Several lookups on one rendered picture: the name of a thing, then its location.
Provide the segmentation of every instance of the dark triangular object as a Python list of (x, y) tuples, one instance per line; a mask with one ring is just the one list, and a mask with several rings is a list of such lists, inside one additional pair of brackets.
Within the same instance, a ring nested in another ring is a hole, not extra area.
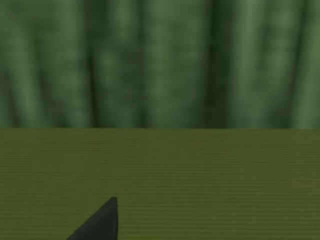
[(117, 240), (118, 204), (112, 197), (66, 240)]

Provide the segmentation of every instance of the green curtain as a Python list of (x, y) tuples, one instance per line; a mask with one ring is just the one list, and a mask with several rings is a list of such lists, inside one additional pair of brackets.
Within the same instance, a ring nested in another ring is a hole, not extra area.
[(3, 0), (0, 127), (318, 128), (319, 0)]

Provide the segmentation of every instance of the black triangle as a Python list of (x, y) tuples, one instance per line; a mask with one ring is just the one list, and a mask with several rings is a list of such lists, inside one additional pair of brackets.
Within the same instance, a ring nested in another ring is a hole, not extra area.
[(117, 198), (110, 198), (66, 240), (117, 240)]

